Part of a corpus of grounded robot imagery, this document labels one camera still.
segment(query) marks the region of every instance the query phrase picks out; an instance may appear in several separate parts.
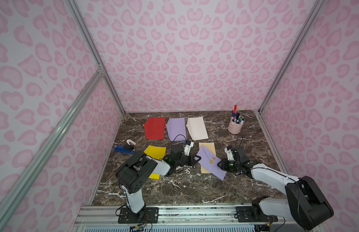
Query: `pink pen holder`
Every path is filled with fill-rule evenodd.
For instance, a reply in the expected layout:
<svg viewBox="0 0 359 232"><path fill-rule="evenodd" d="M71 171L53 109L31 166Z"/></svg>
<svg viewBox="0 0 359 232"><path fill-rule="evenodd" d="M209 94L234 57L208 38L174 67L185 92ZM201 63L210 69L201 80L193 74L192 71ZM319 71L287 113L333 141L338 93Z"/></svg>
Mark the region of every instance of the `pink pen holder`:
<svg viewBox="0 0 359 232"><path fill-rule="evenodd" d="M243 124L244 123L237 124L237 123L233 122L232 119L230 119L227 129L232 134L238 134L238 133L240 133Z"/></svg>

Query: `white envelope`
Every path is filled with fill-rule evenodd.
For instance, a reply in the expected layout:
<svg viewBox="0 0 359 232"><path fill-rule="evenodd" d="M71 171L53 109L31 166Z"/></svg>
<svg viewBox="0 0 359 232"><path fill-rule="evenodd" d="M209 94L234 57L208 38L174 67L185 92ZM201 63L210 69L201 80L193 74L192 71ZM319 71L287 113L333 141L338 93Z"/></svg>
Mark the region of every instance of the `white envelope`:
<svg viewBox="0 0 359 232"><path fill-rule="evenodd" d="M187 130L190 133L192 140L209 139L203 117L188 118Z"/></svg>

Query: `metal extrusion bar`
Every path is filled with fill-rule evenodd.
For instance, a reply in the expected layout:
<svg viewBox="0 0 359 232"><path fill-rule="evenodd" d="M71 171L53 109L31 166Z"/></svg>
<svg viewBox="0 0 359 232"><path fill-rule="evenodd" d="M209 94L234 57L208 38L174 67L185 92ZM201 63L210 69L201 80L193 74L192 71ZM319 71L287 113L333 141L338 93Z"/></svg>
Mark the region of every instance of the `metal extrusion bar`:
<svg viewBox="0 0 359 232"><path fill-rule="evenodd" d="M272 98L273 93L275 92L279 82L282 80L282 78L284 77L285 71L287 70L288 66L290 65L290 63L292 62L295 54L298 52L300 45L303 43L304 38L306 37L306 35L308 34L309 30L311 29L311 27L313 26L313 24L315 23L316 19L318 18L321 9L323 9L323 6L325 4L326 0L316 0L316 2L314 3L310 13L308 14L307 19L305 20L301 30L299 31L296 40L294 41L287 57L285 58L283 65L281 66L280 70L278 71L275 80L273 81L273 83L271 84L271 87L269 88L266 97L264 98L261 107L259 109L259 111L262 113L270 99Z"/></svg>
<svg viewBox="0 0 359 232"><path fill-rule="evenodd" d="M291 175L291 172L288 168L288 165L286 164L283 156L280 154L280 152L278 151L278 146L277 146L277 143L276 141L274 140L270 130L268 129L268 126L267 124L265 123L262 115L258 112L258 111L255 111L255 115L256 115L256 118L259 122L259 125L261 126L261 129L264 133L264 136L266 137L266 140L268 142L268 145L270 146L271 148L271 151L272 151L272 154L273 156L275 157L275 160L277 162L277 165L280 169L281 172L283 173L286 173L286 174L290 174Z"/></svg>
<svg viewBox="0 0 359 232"><path fill-rule="evenodd" d="M255 232L254 225L153 225L151 232ZM129 226L87 226L83 232L129 232Z"/></svg>
<svg viewBox="0 0 359 232"><path fill-rule="evenodd" d="M152 205L152 207L159 208L158 223L154 226L162 231L167 226L195 226L195 225L213 225L220 227L244 226L244 225L265 225L266 222L239 222L235 218L236 207L245 206L250 207L251 204L236 205L236 204L205 204L205 205ZM98 226L99 229L109 228L114 226L115 229L124 227L128 224L117 224L119 211L116 211L118 206L85 206L81 207L79 215L74 224L74 231L76 228L91 226ZM278 217L278 221L274 225L282 225L284 219ZM299 226L294 220L287 219L286 224L292 226Z"/></svg>
<svg viewBox="0 0 359 232"><path fill-rule="evenodd" d="M39 173L56 150L67 130L84 107L94 88L101 80L103 73L97 71L84 90L71 105L66 115L61 119L53 133L48 137L43 147L35 155L29 166L25 169L19 180L0 204L0 231L7 225L11 216L25 197Z"/></svg>
<svg viewBox="0 0 359 232"><path fill-rule="evenodd" d="M118 126L117 126L117 128L116 128L115 134L117 134L117 131L119 130L119 127L120 127L120 125L121 125L121 121L122 121L122 120L123 120L123 115L121 115L120 122L119 122L119 124L118 124ZM94 198L95 198L95 196L96 196L98 187L100 186L100 183L101 183L101 179L102 179L102 176L103 176L103 172L104 172L104 170L105 170L105 168L106 168L106 165L107 165L108 160L109 160L109 157L110 157L110 151L112 150L112 147L113 147L113 146L114 146L114 139L113 139L112 142L111 142L111 146L110 146L110 149L108 150L108 154L107 154L106 160L105 160L105 162L103 163L103 167L102 167L102 169L101 169L102 173L100 174L100 177L99 177L98 181L96 182L96 186L95 186L94 189L93 189L93 192L92 192L93 194L91 195L91 196L93 196L93 197L90 198L90 200L89 200L89 202L88 202L88 205L91 205L91 204L93 203L93 200L94 200Z"/></svg>
<svg viewBox="0 0 359 232"><path fill-rule="evenodd" d="M75 0L65 0L65 2L67 4L67 6L69 7L71 14L74 17L75 22L77 23L79 30L89 48L89 50L91 51L91 55L93 56L94 61L99 66L99 68L102 68L103 72L105 72L104 78L108 84L109 91L111 92L116 104L119 106L119 110L121 111L122 114L125 113L124 108L120 102L120 99L116 93L116 90L111 82L111 79L109 78L109 76L106 72L106 69L103 65L100 55L98 54L96 46L93 43L92 36L89 34L88 28L83 20L83 16L79 10L78 5L76 4Z"/></svg>

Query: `yellow paper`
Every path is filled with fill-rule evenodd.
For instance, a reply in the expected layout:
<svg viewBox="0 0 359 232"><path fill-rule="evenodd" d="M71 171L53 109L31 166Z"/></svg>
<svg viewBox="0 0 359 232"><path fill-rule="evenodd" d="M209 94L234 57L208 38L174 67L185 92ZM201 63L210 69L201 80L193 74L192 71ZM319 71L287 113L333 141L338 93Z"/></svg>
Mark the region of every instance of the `yellow paper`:
<svg viewBox="0 0 359 232"><path fill-rule="evenodd" d="M149 176L149 178L151 178L151 179L159 179L159 177L160 177L160 175L159 174L151 174L150 176Z"/></svg>
<svg viewBox="0 0 359 232"><path fill-rule="evenodd" d="M209 151L211 151L215 156L217 156L215 154L215 146L214 146L214 142L200 142L199 143L199 149L201 148L201 146L205 146ZM210 173L208 170L206 170L203 166L201 166L201 173Z"/></svg>
<svg viewBox="0 0 359 232"><path fill-rule="evenodd" d="M166 151L166 147L155 147L155 146L149 145L146 148L145 153L146 153L146 155L148 155L154 159L160 160L164 157L165 151ZM149 178L159 179L159 177L160 177L159 174L151 174Z"/></svg>

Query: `mounting plate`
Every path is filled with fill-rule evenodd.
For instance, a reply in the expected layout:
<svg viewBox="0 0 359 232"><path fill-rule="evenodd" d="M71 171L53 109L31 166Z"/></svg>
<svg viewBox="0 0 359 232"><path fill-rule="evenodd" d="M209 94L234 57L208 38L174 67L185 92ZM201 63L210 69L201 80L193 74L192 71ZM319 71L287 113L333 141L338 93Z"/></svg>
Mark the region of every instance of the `mounting plate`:
<svg viewBox="0 0 359 232"><path fill-rule="evenodd" d="M157 207L146 207L145 214L149 216L149 220L152 224L158 222L159 208ZM120 210L119 219L117 221L119 224L129 224L129 223L145 223L145 220L138 219L128 212L126 207Z"/></svg>
<svg viewBox="0 0 359 232"><path fill-rule="evenodd" d="M276 216L267 216L262 213L259 216L258 220L253 218L251 215L251 206L239 206L236 207L236 215L239 222L277 222L278 219Z"/></svg>

